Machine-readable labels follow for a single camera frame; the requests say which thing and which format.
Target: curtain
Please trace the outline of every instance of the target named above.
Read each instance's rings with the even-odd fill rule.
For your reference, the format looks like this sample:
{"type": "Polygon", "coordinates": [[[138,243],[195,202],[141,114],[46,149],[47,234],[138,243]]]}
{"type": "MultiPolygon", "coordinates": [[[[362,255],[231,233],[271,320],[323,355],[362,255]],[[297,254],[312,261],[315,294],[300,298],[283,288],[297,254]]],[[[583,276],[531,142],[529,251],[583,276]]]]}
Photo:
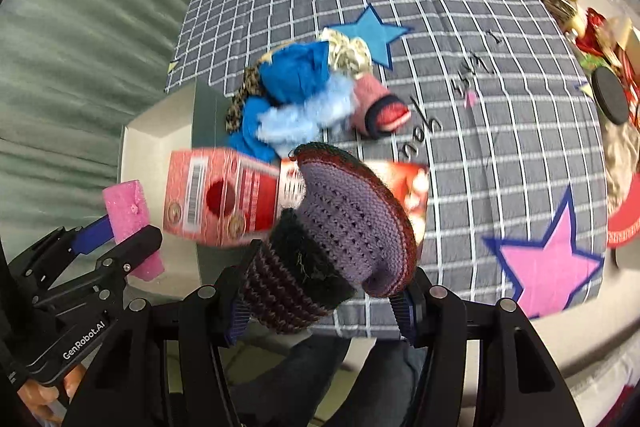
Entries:
{"type": "MultiPolygon", "coordinates": [[[[0,237],[10,260],[106,211],[120,134],[163,93],[189,0],[3,0],[0,237]]],[[[79,256],[68,277],[92,269],[79,256]]]]}

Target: checkered tablecloth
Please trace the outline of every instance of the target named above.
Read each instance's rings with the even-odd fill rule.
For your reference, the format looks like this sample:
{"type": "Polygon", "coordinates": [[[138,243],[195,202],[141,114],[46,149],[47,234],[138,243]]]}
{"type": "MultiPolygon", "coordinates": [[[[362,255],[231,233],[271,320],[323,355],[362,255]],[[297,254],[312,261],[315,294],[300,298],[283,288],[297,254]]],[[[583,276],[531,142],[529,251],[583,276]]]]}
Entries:
{"type": "MultiPolygon", "coordinates": [[[[413,158],[431,169],[420,260],[431,281],[485,303],[513,295],[482,238],[542,238],[568,185],[578,248],[603,254],[606,183],[596,107],[575,89],[582,70],[539,0],[192,0],[166,89],[206,80],[231,96],[243,68],[268,49],[354,22],[368,4],[384,22],[412,28],[391,44],[393,70],[375,73],[419,107],[410,104],[412,121],[384,139],[327,131],[323,138],[362,159],[404,160],[402,146],[422,126],[418,110],[440,122],[413,158]],[[479,97],[473,108],[456,91],[469,68],[479,97]]],[[[572,305],[596,296],[600,281],[598,275],[572,305]]],[[[364,294],[315,328],[399,334],[388,301],[364,294]]]]}

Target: person's leg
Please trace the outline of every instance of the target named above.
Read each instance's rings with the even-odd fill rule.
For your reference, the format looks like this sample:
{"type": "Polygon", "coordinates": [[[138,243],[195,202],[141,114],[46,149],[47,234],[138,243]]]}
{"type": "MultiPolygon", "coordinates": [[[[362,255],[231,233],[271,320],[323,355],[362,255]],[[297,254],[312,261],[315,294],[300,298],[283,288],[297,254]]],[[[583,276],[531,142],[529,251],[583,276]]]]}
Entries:
{"type": "Polygon", "coordinates": [[[425,359],[425,349],[406,341],[377,341],[349,396],[324,427],[401,427],[425,359]]]}
{"type": "Polygon", "coordinates": [[[231,389],[238,414],[254,415],[260,425],[306,427],[329,389],[349,349],[350,339],[312,335],[286,359],[251,382],[231,389]]]}

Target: metal bolt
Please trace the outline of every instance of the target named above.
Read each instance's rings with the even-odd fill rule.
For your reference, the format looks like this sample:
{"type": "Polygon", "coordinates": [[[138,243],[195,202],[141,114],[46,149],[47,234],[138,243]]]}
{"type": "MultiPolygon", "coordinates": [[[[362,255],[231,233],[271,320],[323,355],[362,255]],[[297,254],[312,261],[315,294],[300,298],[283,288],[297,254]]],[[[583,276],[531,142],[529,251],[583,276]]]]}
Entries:
{"type": "Polygon", "coordinates": [[[201,299],[210,299],[216,294],[216,289],[213,286],[203,286],[198,290],[198,297],[201,299]]]}
{"type": "Polygon", "coordinates": [[[516,311],[516,302],[513,299],[502,299],[500,301],[500,308],[502,308],[506,312],[514,312],[516,311]]]}
{"type": "Polygon", "coordinates": [[[145,299],[133,299],[130,303],[129,303],[129,309],[132,312],[139,312],[140,310],[143,310],[146,306],[146,301],[145,299]]]}
{"type": "Polygon", "coordinates": [[[429,295],[436,299],[444,299],[448,294],[449,292],[444,286],[432,286],[429,290],[429,295]]]}

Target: barcode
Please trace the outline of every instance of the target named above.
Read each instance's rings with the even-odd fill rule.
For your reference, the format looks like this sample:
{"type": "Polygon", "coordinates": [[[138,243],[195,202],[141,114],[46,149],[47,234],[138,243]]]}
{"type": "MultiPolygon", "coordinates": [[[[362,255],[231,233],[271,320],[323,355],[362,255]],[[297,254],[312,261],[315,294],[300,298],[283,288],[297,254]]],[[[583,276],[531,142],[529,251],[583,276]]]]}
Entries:
{"type": "Polygon", "coordinates": [[[202,193],[207,174],[207,158],[191,158],[187,195],[184,207],[186,217],[182,226],[187,232],[199,232],[202,223],[202,193]]]}

